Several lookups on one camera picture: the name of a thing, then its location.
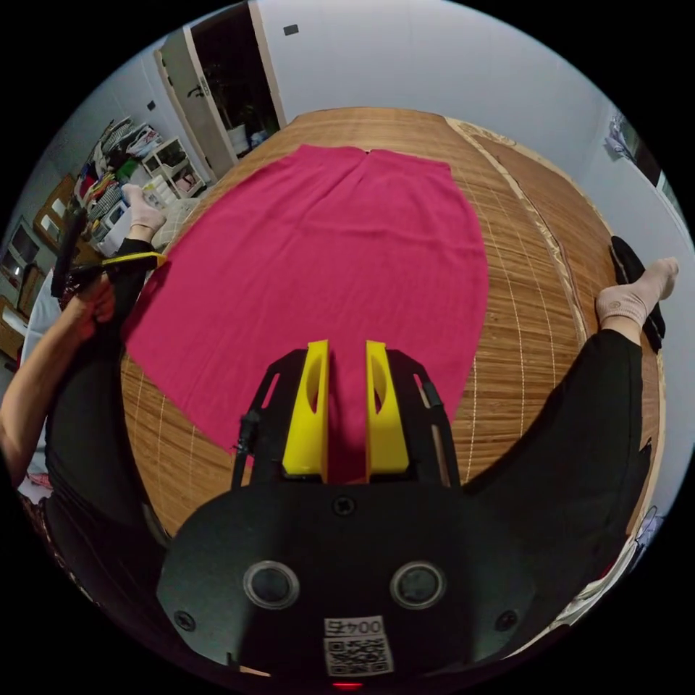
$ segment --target camera lens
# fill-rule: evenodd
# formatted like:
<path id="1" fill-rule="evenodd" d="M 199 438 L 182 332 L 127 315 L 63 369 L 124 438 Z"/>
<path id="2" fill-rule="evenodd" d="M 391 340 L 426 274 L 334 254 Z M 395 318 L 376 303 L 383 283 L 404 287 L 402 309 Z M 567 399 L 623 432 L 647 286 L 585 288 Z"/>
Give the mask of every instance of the camera lens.
<path id="1" fill-rule="evenodd" d="M 441 571 L 425 562 L 408 563 L 391 580 L 391 595 L 396 603 L 414 610 L 429 608 L 444 593 Z"/>
<path id="2" fill-rule="evenodd" d="M 299 580 L 286 565 L 266 560 L 246 571 L 244 591 L 257 606 L 279 610 L 297 600 Z"/>

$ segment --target black pants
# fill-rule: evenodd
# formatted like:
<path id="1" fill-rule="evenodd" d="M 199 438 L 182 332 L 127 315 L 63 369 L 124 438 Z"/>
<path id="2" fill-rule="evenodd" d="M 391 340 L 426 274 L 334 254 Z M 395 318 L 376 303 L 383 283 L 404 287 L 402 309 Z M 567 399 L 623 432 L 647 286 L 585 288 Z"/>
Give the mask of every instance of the black pants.
<path id="1" fill-rule="evenodd" d="M 126 240 L 119 253 L 145 250 L 149 244 Z M 164 549 L 145 525 L 120 390 L 120 329 L 144 279 L 115 282 L 113 322 L 82 346 L 58 389 L 46 431 L 55 488 L 47 518 L 97 602 L 131 633 L 170 635 L 155 599 Z M 596 579 L 625 541 L 649 470 L 649 452 L 639 451 L 641 389 L 641 348 L 617 332 L 597 333 L 529 431 L 464 488 L 508 522 L 536 579 L 538 597 L 515 648 Z"/>
<path id="2" fill-rule="evenodd" d="M 602 330 L 582 347 L 521 439 L 464 487 L 520 539 L 537 595 L 509 651 L 549 625 L 626 542 L 649 472 L 641 348 Z"/>

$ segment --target foot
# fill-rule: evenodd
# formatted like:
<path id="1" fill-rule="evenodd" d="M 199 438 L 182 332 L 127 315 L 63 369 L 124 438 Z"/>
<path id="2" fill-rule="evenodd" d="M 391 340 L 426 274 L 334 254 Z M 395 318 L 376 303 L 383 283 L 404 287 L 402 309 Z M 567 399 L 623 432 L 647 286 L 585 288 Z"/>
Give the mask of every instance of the foot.
<path id="1" fill-rule="evenodd" d="M 642 327 L 657 303 L 671 296 L 677 275 L 676 259 L 661 258 L 652 263 L 636 282 L 602 290 L 596 299 L 599 322 L 603 323 L 612 316 L 624 316 Z"/>
<path id="2" fill-rule="evenodd" d="M 145 194 L 140 186 L 127 183 L 123 186 L 123 195 L 130 205 L 131 229 L 137 224 L 141 227 L 151 229 L 152 232 L 156 232 L 167 220 L 163 212 L 153 208 L 152 205 L 145 200 Z"/>

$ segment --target screw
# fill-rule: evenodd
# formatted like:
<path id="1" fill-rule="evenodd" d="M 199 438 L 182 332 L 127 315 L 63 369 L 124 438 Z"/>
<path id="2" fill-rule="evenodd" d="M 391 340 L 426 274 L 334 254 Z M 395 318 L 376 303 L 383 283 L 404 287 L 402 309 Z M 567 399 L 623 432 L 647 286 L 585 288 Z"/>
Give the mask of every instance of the screw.
<path id="1" fill-rule="evenodd" d="M 516 615 L 516 611 L 506 610 L 494 622 L 494 629 L 497 630 L 497 632 L 506 632 L 507 630 L 511 630 L 518 622 L 518 619 L 519 618 Z"/>
<path id="2" fill-rule="evenodd" d="M 347 495 L 342 494 L 333 500 L 333 511 L 338 516 L 350 516 L 356 508 L 355 500 Z"/>
<path id="3" fill-rule="evenodd" d="M 174 614 L 174 622 L 186 632 L 193 632 L 195 630 L 194 619 L 184 610 L 176 611 Z"/>

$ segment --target pink cloth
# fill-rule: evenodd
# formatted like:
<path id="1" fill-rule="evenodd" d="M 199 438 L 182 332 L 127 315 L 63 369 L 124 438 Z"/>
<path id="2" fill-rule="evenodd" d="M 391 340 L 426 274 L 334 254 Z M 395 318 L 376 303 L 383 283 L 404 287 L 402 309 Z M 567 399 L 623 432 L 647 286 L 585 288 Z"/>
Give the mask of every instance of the pink cloth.
<path id="1" fill-rule="evenodd" d="M 125 329 L 151 381 L 226 449 L 266 368 L 328 339 L 331 481 L 364 475 L 365 341 L 421 362 L 453 418 L 487 306 L 478 219 L 448 165 L 301 146 L 216 202 Z"/>

